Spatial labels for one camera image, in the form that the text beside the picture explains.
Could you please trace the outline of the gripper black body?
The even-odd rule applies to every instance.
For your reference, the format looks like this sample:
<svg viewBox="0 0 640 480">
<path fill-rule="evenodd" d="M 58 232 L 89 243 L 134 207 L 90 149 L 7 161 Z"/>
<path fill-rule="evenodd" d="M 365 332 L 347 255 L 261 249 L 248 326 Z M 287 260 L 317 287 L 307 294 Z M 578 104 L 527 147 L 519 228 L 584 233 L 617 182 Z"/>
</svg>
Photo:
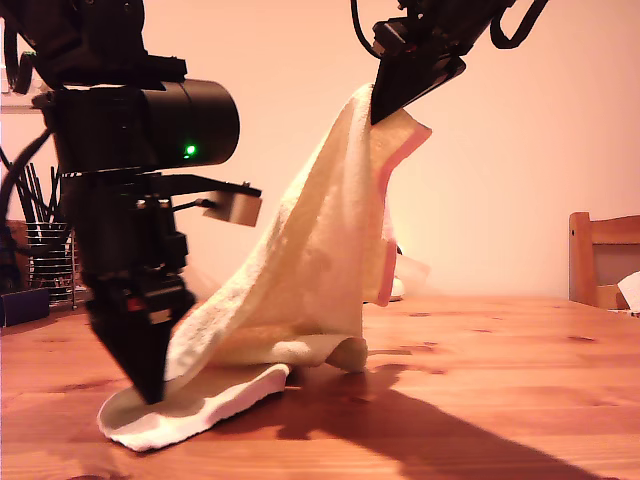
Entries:
<svg viewBox="0 0 640 480">
<path fill-rule="evenodd" d="M 180 275 L 188 253 L 161 175 L 66 175 L 62 210 L 75 231 L 93 300 L 192 300 Z"/>
</svg>

